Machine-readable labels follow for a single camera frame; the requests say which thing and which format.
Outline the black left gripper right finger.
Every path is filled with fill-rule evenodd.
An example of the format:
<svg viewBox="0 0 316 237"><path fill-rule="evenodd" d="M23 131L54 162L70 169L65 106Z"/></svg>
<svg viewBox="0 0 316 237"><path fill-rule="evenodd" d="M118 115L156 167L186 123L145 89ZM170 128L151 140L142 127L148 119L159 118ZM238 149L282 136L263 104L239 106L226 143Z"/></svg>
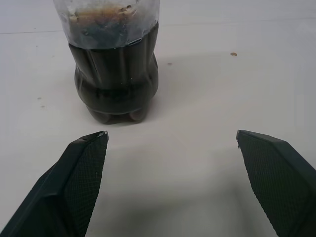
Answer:
<svg viewBox="0 0 316 237"><path fill-rule="evenodd" d="M316 170L286 141L238 130L251 188L279 237L316 235Z"/></svg>

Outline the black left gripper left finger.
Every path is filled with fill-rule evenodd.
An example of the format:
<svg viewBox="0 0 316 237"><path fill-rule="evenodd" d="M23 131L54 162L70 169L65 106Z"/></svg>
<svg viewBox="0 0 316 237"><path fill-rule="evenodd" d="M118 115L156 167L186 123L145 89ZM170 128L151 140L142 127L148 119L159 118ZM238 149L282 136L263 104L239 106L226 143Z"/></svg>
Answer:
<svg viewBox="0 0 316 237"><path fill-rule="evenodd" d="M99 194L108 133L71 142L34 184L2 237L83 237Z"/></svg>

